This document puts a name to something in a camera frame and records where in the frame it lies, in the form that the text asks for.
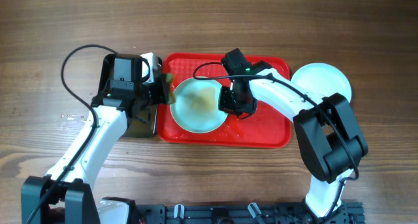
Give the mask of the white plate with ketchup blob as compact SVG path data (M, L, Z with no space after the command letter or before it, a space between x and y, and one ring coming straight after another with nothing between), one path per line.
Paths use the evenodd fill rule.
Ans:
M291 82L327 97L339 93L349 103L352 99L351 84L346 75L336 67L326 63L310 63L299 68L291 77Z

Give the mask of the white plate with ketchup streak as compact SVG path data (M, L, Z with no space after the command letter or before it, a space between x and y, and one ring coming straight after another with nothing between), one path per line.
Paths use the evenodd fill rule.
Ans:
M182 129L197 134L222 126L227 113L218 108L222 85L215 80L188 78L174 89L175 103L170 113Z

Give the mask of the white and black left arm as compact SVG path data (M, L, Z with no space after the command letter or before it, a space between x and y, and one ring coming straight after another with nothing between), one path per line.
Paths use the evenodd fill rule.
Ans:
M30 176L21 190L23 223L128 223L129 199L96 204L92 188L105 159L129 126L135 109L173 103L172 76L149 83L108 78L88 105L89 116L63 157L43 177Z

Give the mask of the green and yellow scrub sponge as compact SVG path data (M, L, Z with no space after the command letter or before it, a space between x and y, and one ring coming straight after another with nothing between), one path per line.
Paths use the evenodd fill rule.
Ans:
M163 92L165 98L165 104L173 104L176 102L174 96L174 90L172 88L172 82L174 80L174 75L171 73L163 74Z

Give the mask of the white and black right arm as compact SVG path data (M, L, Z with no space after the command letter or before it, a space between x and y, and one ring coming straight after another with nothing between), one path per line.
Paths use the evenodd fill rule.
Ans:
M291 120L312 174L305 206L316 221L330 220L342 204L346 182L359 178L358 165L368 153L349 101L338 92L326 96L299 87L265 61L223 59L221 64L232 85L221 89L220 110L237 116L254 113L261 101Z

